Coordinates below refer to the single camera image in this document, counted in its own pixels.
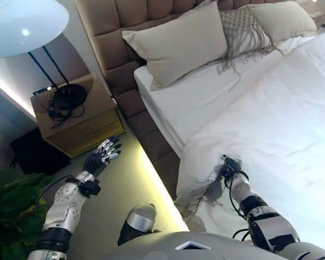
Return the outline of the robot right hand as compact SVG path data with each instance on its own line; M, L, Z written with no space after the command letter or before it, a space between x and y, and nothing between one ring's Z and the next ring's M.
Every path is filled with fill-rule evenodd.
M235 174L242 174L246 178L248 178L247 174L242 171L242 167L238 160L228 157L227 155L222 155L223 167L220 171L221 175L225 178L225 180L229 180Z

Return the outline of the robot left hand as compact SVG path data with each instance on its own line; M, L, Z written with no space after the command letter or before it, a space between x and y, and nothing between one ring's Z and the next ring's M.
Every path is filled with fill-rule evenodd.
M84 161L82 171L96 178L112 160L120 155L122 144L119 141L117 136L105 139Z

